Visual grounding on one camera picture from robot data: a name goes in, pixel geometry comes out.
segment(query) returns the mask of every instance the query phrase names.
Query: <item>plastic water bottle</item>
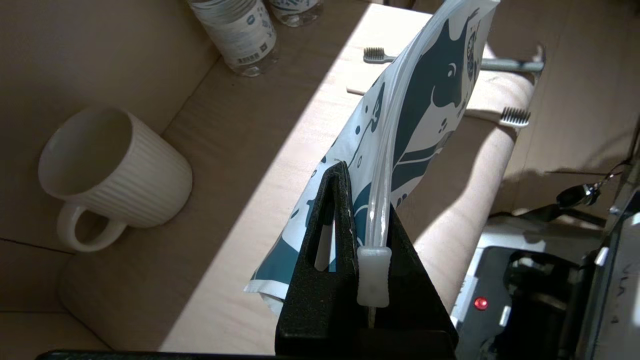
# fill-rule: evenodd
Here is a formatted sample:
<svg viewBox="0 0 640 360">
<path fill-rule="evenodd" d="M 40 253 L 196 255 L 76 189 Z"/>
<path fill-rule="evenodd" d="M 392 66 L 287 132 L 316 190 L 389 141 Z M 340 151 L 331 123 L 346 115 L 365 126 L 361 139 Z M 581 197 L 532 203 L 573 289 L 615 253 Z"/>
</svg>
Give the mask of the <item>plastic water bottle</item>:
<svg viewBox="0 0 640 360">
<path fill-rule="evenodd" d="M 315 21 L 323 11 L 324 0 L 269 0 L 276 18 L 286 26 L 297 28 Z"/>
<path fill-rule="evenodd" d="M 262 0 L 188 0 L 225 63 L 258 76 L 278 61 L 278 41 Z"/>
</svg>

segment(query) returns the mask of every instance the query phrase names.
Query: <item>red led light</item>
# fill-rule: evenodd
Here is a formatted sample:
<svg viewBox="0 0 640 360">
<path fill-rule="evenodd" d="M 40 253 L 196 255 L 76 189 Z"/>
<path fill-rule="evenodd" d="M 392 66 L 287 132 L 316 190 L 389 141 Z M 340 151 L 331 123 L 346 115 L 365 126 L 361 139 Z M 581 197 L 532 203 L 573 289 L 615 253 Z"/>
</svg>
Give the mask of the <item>red led light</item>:
<svg viewBox="0 0 640 360">
<path fill-rule="evenodd" d="M 489 307 L 489 302 L 484 297 L 478 297 L 476 298 L 476 301 L 474 301 L 474 306 L 476 307 L 476 309 L 484 311 L 487 307 Z"/>
</svg>

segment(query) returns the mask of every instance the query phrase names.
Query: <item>mug handle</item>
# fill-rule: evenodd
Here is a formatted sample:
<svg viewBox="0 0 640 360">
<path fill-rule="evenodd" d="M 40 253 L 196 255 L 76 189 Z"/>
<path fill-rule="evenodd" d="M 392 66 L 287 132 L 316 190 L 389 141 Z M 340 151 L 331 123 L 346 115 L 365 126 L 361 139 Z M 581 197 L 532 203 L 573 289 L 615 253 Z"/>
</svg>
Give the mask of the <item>mug handle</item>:
<svg viewBox="0 0 640 360">
<path fill-rule="evenodd" d="M 76 225 L 80 215 L 87 210 L 82 205 L 66 202 L 58 215 L 58 237 L 67 246 L 81 252 L 92 252 L 102 250 L 111 245 L 122 234 L 127 224 L 109 219 L 109 223 L 104 230 L 93 240 L 81 243 L 76 238 Z"/>
</svg>

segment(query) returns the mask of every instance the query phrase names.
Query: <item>wall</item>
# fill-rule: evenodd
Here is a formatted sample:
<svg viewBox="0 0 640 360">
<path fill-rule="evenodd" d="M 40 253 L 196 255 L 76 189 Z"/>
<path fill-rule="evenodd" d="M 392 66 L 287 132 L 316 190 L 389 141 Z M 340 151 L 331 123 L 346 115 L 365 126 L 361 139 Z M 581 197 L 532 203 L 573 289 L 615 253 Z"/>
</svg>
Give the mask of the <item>wall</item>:
<svg viewBox="0 0 640 360">
<path fill-rule="evenodd" d="M 107 349 L 58 302 L 73 253 L 56 238 L 61 202 L 38 183 L 40 152 L 91 104 L 161 133 L 219 54 L 181 0 L 2 1 L 0 45 L 0 359 Z"/>
<path fill-rule="evenodd" d="M 60 250 L 36 174 L 56 128 L 105 103 L 161 132 L 218 58 L 181 0 L 3 1 L 0 44 L 0 237 Z"/>
</svg>

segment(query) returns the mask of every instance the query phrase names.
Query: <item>printed plastic bag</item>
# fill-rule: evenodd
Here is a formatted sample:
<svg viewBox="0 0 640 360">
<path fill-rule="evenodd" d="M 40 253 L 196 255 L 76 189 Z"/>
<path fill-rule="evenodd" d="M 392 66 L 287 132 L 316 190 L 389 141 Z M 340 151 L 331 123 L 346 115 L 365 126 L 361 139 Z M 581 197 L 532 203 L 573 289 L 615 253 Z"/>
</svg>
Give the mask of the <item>printed plastic bag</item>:
<svg viewBox="0 0 640 360">
<path fill-rule="evenodd" d="M 479 72 L 494 0 L 447 0 L 391 63 L 313 171 L 271 252 L 245 291 L 259 292 L 279 313 L 324 171 L 349 167 L 357 245 L 382 246 L 388 205 L 400 206 L 457 128 Z M 330 257 L 318 269 L 335 269 Z"/>
</svg>

